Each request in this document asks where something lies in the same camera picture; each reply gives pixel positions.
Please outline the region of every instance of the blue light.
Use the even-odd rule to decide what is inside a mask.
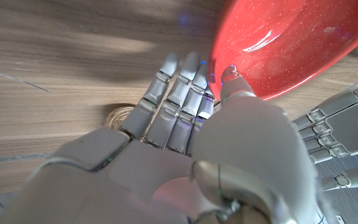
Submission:
[[[179,24],[182,26],[185,26],[188,24],[188,18],[185,13],[182,13],[179,15]]]

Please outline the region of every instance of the wood grain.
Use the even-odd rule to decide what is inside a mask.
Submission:
[[[143,95],[169,52],[207,59],[223,1],[0,1],[0,193]],[[358,48],[272,100],[290,118],[358,82]]]

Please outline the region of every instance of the wooden surface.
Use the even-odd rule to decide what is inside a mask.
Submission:
[[[0,1],[0,193],[101,127],[114,104],[137,103],[167,53],[206,60],[222,4]],[[357,82],[358,48],[272,103],[294,118]]]

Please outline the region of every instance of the red bowl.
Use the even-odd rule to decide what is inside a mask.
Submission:
[[[280,96],[358,45],[358,0],[227,1],[209,58],[220,100],[221,75],[235,65],[255,94]]]

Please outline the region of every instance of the white robotic hand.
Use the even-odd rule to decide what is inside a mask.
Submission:
[[[145,134],[177,65],[168,55],[120,130],[96,130],[47,159],[0,223],[310,223],[316,173],[302,138],[235,67],[208,119],[206,64],[189,54]]]
[[[328,98],[293,121],[312,162],[358,154],[358,89]],[[321,181],[323,190],[358,187],[358,168]]]

